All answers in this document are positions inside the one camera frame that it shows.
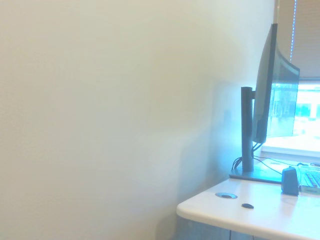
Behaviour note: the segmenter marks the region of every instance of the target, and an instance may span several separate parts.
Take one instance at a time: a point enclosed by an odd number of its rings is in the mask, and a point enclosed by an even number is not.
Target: monitor arm
[[[241,87],[241,136],[243,172],[254,171],[254,159],[252,156],[252,118],[253,99],[255,99],[255,93],[255,91],[252,91],[252,87]]]

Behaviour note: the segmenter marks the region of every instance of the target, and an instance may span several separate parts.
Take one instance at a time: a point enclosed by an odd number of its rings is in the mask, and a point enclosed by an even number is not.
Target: white desk
[[[236,199],[217,197],[231,193]],[[251,204],[254,209],[242,207]],[[320,239],[320,197],[282,194],[279,184],[228,179],[177,206],[180,217],[272,240]]]

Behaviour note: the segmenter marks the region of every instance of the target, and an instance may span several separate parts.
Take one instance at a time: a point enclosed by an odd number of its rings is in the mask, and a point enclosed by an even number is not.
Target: window blinds
[[[320,82],[320,0],[280,0],[277,44],[300,68],[300,80]]]

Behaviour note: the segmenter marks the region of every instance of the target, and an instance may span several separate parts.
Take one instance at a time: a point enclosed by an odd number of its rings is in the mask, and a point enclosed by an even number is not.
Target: monitor base
[[[260,164],[254,166],[254,171],[243,172],[242,167],[231,170],[231,179],[257,181],[263,183],[281,184],[282,175]]]

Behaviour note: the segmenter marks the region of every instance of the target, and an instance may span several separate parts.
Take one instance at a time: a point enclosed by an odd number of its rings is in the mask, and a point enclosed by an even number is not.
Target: speaker
[[[284,194],[298,196],[299,182],[297,170],[290,166],[282,170],[281,189]]]

